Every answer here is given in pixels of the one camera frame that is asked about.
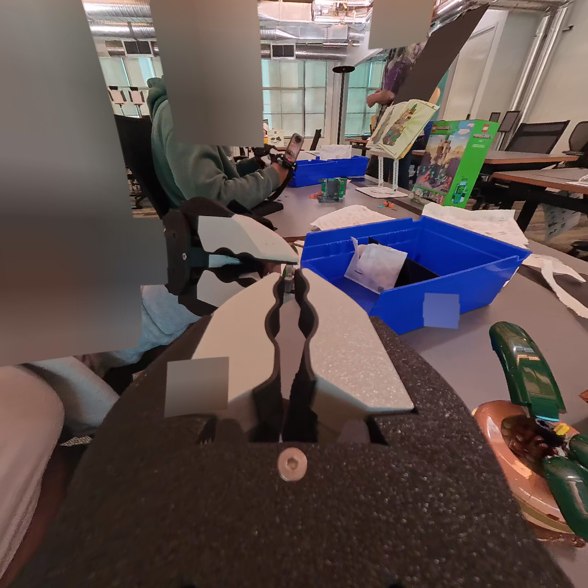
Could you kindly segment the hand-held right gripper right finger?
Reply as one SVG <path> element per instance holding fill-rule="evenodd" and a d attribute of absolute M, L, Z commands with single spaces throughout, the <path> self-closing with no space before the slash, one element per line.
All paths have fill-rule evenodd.
<path fill-rule="evenodd" d="M 294 281 L 305 342 L 291 410 L 316 416 L 411 412 L 415 405 L 364 309 L 310 269 L 297 270 Z"/>

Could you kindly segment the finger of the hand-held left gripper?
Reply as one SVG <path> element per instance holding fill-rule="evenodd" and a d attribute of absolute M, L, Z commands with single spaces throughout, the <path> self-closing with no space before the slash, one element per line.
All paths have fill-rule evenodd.
<path fill-rule="evenodd" d="M 294 248 L 251 217 L 198 216 L 198 269 L 261 277 L 299 263 Z"/>
<path fill-rule="evenodd" d="M 204 270 L 196 286 L 195 315 L 211 315 L 224 304 L 243 315 L 246 312 L 255 314 L 267 310 L 270 306 L 269 294 L 266 292 L 268 287 L 260 289 L 255 283 L 268 276 L 276 276 L 276 267 L 270 266 L 263 276 L 258 272 L 241 274 L 231 282 L 222 281 L 212 269 Z"/>

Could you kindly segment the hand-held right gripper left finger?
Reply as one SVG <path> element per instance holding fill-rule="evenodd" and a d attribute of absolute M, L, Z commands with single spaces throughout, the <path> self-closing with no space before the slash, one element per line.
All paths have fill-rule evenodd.
<path fill-rule="evenodd" d="M 270 273 L 230 298 L 210 317 L 192 355 L 198 376 L 195 412 L 282 415 L 276 343 L 282 301 L 282 276 Z"/>

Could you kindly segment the pink toy flower pot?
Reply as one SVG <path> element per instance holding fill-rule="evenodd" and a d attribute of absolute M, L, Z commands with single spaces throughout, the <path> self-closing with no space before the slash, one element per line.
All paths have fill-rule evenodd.
<path fill-rule="evenodd" d="M 560 389 L 532 338 L 510 322 L 492 325 L 489 337 L 510 399 L 472 416 L 537 537 L 586 547 L 587 435 L 562 419 Z"/>

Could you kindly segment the grey desk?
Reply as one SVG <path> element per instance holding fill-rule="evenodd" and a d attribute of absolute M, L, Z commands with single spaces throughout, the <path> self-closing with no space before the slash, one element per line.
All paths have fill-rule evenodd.
<path fill-rule="evenodd" d="M 306 236 L 315 219 L 341 208 L 310 198 L 316 187 L 287 188 L 280 197 L 284 210 L 268 216 L 284 239 Z M 343 206 L 364 205 L 388 217 L 417 216 L 395 205 L 378 209 L 379 201 L 358 193 L 350 185 Z M 538 345 L 560 387 L 567 412 L 565 423 L 587 434 L 587 320 L 578 318 L 541 283 L 518 272 L 485 307 L 461 315 L 458 329 L 424 327 L 400 335 L 435 368 L 472 410 L 486 401 L 508 399 L 502 368 L 491 349 L 489 327 L 508 321 L 522 327 Z M 276 338 L 281 350 L 282 395 L 288 398 L 302 356 L 304 337 L 298 329 L 299 307 L 294 299 L 281 308 L 281 330 Z"/>

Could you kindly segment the black office chair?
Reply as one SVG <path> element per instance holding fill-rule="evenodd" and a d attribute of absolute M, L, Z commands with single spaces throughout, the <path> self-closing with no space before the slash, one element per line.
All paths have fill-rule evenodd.
<path fill-rule="evenodd" d="M 176 129 L 175 123 L 174 130 L 179 137 L 179 130 Z M 166 196 L 166 193 L 161 186 L 158 177 L 155 172 L 152 159 L 151 151 L 151 130 L 152 123 L 151 118 L 149 119 L 131 119 L 127 117 L 116 118 L 117 130 L 119 132 L 119 138 L 121 140 L 121 146 L 123 149 L 123 158 L 125 164 L 128 166 L 132 174 L 137 179 L 139 186 L 143 193 L 145 193 L 148 199 L 153 203 L 159 217 L 163 217 L 166 213 L 174 209 L 171 208 L 170 202 Z M 204 143 L 190 143 L 200 145 L 216 145 L 216 144 L 204 144 Z M 248 213 L 249 211 L 237 202 L 231 202 L 227 209 L 237 211 L 239 214 Z"/>
<path fill-rule="evenodd" d="M 507 152 L 548 155 L 559 141 L 570 121 L 521 123 L 507 146 Z"/>

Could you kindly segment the blue storage bin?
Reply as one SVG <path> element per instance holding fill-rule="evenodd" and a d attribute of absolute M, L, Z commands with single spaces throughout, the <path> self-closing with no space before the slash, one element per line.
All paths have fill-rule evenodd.
<path fill-rule="evenodd" d="M 317 185 L 325 178 L 334 178 L 337 171 L 337 159 L 310 159 L 297 162 L 296 169 L 289 182 L 290 187 L 308 187 Z"/>
<path fill-rule="evenodd" d="M 395 286 L 375 293 L 344 276 L 353 242 L 377 243 L 407 254 Z M 459 313 L 494 301 L 530 252 L 431 217 L 312 232 L 306 235 L 301 266 L 342 290 L 369 316 L 397 334 L 425 326 L 425 296 L 455 295 Z"/>
<path fill-rule="evenodd" d="M 369 158 L 366 156 L 352 156 L 350 158 L 331 159 L 327 161 L 329 169 L 326 177 L 331 178 L 359 178 L 365 175 Z"/>

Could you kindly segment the small grey green toy build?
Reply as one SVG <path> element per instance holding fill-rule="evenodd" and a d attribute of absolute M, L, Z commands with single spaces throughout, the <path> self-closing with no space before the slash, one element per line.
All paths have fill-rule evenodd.
<path fill-rule="evenodd" d="M 346 196 L 348 182 L 348 178 L 324 178 L 321 182 L 320 192 L 318 193 L 318 202 L 342 203 Z"/>

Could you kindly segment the torn white paper bag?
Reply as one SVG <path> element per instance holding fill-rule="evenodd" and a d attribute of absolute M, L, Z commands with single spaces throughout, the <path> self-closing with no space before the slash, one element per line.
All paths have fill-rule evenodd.
<path fill-rule="evenodd" d="M 517 224 L 515 210 L 512 209 L 467 210 L 428 203 L 421 216 L 431 217 L 522 249 L 529 248 L 529 240 Z"/>
<path fill-rule="evenodd" d="M 317 218 L 311 223 L 311 227 L 313 231 L 329 231 L 388 220 L 390 217 L 365 206 L 351 205 Z"/>
<path fill-rule="evenodd" d="M 587 319 L 587 275 L 544 254 L 529 255 L 521 267 L 525 268 L 527 277 L 536 278 L 540 285 L 545 285 L 574 315 Z"/>

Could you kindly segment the clear booklet stand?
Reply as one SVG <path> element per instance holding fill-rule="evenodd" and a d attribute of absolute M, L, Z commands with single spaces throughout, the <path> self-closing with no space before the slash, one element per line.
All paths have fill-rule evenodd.
<path fill-rule="evenodd" d="M 399 165 L 402 159 L 393 159 L 391 171 L 388 179 L 391 182 L 384 181 L 384 159 L 389 155 L 382 149 L 370 149 L 370 155 L 378 158 L 378 177 L 376 179 L 365 175 L 353 182 L 356 189 L 367 196 L 375 199 L 387 199 L 390 197 L 409 197 L 410 191 L 399 187 Z"/>

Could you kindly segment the black floor lamp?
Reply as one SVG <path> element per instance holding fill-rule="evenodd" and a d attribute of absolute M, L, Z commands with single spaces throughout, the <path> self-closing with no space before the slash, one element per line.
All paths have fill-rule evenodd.
<path fill-rule="evenodd" d="M 336 143 L 342 144 L 345 141 L 346 116 L 348 108 L 349 76 L 355 70 L 351 65 L 337 65 L 333 73 L 340 76 L 341 88 L 339 92 L 339 114 L 337 120 Z"/>

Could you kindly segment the open instruction booklet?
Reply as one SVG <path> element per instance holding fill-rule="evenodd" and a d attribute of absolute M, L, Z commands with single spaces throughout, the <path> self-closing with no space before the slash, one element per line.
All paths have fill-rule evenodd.
<path fill-rule="evenodd" d="M 439 107 L 412 99 L 386 108 L 366 147 L 371 154 L 402 159 Z"/>

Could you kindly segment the green toy set box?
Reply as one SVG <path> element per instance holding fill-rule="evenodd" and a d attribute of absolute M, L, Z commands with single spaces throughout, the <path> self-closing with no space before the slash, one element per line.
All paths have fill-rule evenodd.
<path fill-rule="evenodd" d="M 498 128 L 498 122 L 484 120 L 436 121 L 411 200 L 465 208 Z"/>

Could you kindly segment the wooden office table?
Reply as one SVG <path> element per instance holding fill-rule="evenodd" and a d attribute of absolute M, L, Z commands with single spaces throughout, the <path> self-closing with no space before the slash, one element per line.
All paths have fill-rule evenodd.
<path fill-rule="evenodd" d="M 496 203 L 512 209 L 523 202 L 517 224 L 525 231 L 539 205 L 547 204 L 572 212 L 587 213 L 587 168 L 553 167 L 574 164 L 579 155 L 490 151 L 481 168 L 487 182 L 477 182 L 474 210 Z"/>

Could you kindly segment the dark grey panel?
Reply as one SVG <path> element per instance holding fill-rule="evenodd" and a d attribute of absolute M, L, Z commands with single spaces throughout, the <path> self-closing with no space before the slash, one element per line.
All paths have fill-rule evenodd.
<path fill-rule="evenodd" d="M 431 34 L 402 84 L 394 102 L 429 101 L 446 71 L 488 9 L 488 3 L 468 9 Z"/>

